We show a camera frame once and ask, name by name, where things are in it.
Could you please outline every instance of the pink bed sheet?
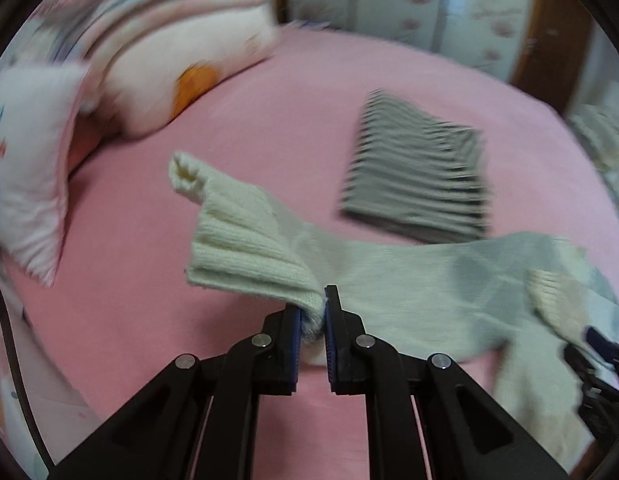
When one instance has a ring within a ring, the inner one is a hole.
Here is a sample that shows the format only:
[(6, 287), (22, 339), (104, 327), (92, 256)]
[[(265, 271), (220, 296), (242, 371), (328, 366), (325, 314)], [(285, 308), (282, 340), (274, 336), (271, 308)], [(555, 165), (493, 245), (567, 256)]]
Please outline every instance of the pink bed sheet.
[[(198, 211), (170, 188), (174, 151), (263, 186), (337, 234), (408, 243), (338, 215), (361, 109), (378, 88), (483, 130), (491, 235), (569, 237), (587, 248), (619, 296), (619, 220), (592, 164), (550, 108), (408, 47), (286, 29), (272, 59), (213, 89), (161, 132), (111, 144), (78, 171), (52, 289), (11, 269), (45, 350), (100, 416), (178, 354), (221, 354), (282, 306), (186, 284)], [(487, 387), (494, 359), (469, 367)], [(261, 413), (255, 478), (366, 477), (364, 401), (331, 395), (323, 369), (304, 367), (298, 394), (263, 400)]]

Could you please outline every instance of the striped gray cloth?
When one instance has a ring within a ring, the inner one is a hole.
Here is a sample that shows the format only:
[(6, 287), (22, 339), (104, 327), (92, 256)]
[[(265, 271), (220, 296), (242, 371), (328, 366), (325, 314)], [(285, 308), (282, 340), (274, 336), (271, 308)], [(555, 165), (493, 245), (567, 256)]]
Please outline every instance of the striped gray cloth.
[(487, 228), (480, 134), (382, 90), (369, 95), (341, 210), (429, 243), (469, 242)]

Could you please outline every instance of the silver rivet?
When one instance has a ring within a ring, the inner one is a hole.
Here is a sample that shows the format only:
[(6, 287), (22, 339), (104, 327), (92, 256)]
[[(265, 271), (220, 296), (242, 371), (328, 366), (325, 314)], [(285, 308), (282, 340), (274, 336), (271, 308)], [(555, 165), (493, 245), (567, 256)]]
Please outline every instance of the silver rivet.
[(432, 356), (432, 364), (436, 368), (445, 370), (446, 368), (449, 368), (451, 366), (451, 359), (449, 358), (449, 356), (446, 356), (445, 354), (434, 354)]
[(356, 344), (363, 348), (371, 348), (376, 344), (376, 340), (369, 334), (361, 334), (356, 338)]
[(272, 343), (272, 338), (267, 334), (256, 334), (252, 338), (252, 345), (260, 347), (260, 348), (265, 348), (271, 343)]
[(191, 354), (179, 355), (176, 358), (176, 367), (180, 368), (180, 370), (189, 370), (195, 364), (196, 357)]

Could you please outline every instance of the bed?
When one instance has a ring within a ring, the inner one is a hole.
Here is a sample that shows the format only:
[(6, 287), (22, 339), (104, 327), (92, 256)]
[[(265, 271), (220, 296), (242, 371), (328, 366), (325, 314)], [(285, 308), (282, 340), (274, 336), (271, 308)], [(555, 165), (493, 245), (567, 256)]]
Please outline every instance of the bed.
[[(336, 234), (410, 243), (338, 212), (361, 109), (378, 88), (484, 132), (491, 236), (566, 236), (587, 248), (619, 297), (619, 219), (547, 105), (398, 44), (342, 32), (281, 34), (271, 59), (212, 89), (162, 131), (110, 142), (83, 164), (70, 180), (52, 288), (8, 266), (44, 349), (99, 416), (112, 415), (177, 355), (222, 354), (281, 308), (186, 284), (197, 207), (167, 179), (175, 151), (264, 187)], [(496, 364), (493, 352), (467, 369), (489, 389)], [(331, 395), (324, 369), (304, 366), (298, 394), (263, 399), (254, 478), (364, 478), (367, 445), (364, 401)]]

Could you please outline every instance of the gray ribbed garment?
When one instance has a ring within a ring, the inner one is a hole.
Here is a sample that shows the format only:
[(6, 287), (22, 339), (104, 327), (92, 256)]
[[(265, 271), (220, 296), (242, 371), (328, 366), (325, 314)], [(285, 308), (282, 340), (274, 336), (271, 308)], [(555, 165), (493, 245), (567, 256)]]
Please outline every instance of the gray ribbed garment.
[(485, 236), (480, 134), (382, 90), (369, 95), (342, 211), (429, 243)]

